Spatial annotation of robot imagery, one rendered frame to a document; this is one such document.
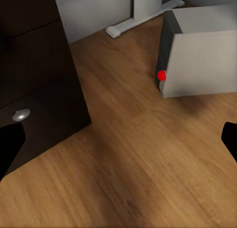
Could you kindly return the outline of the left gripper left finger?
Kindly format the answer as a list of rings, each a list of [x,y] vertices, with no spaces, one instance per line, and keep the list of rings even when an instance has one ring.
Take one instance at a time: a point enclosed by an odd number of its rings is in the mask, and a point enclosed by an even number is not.
[[[26,141],[21,122],[0,127],[0,182]]]

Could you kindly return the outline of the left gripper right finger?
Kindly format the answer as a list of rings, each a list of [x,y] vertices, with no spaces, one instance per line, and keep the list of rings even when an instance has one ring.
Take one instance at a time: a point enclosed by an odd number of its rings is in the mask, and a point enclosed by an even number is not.
[[[237,124],[225,122],[221,140],[237,162]]]

